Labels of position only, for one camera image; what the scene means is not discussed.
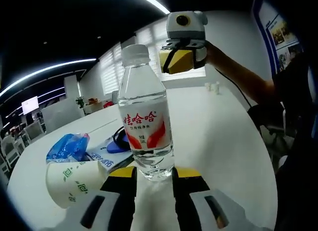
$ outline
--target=red and white label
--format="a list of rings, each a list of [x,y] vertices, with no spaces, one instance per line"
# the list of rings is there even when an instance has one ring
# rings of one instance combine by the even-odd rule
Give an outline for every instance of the red and white label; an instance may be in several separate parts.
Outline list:
[[[151,102],[119,108],[130,147],[134,150],[160,149],[171,143],[167,100]]]

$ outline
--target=table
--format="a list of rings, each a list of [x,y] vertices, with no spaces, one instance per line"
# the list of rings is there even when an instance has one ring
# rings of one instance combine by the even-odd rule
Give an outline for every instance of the table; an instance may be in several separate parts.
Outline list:
[[[218,188],[245,208],[254,224],[274,229],[277,189],[267,149],[252,120],[226,88],[220,95],[205,87],[168,89],[175,164],[197,169],[211,189]],[[66,210],[45,185],[45,157],[66,133],[88,132],[89,147],[120,126],[117,105],[78,119],[26,148],[12,173],[8,193],[33,229],[54,227]],[[151,182],[138,173],[131,230],[179,230],[171,179]]]

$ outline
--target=monitor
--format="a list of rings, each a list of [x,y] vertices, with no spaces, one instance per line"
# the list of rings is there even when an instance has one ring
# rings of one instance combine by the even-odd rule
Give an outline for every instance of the monitor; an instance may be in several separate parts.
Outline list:
[[[32,112],[33,110],[39,108],[38,96],[30,98],[21,103],[23,115]]]

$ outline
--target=white paper cup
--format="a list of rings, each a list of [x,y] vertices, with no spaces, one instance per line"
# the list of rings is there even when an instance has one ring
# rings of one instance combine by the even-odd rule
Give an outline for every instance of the white paper cup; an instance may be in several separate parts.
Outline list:
[[[107,178],[99,161],[48,164],[46,187],[54,202],[66,209],[76,202],[76,196],[99,190]]]

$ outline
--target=bottle cap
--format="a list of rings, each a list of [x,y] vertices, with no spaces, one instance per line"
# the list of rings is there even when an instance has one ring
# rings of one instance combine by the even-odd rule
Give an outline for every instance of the bottle cap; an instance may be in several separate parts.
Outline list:
[[[149,52],[145,45],[135,44],[125,47],[121,51],[123,66],[132,66],[135,64],[149,63]]]

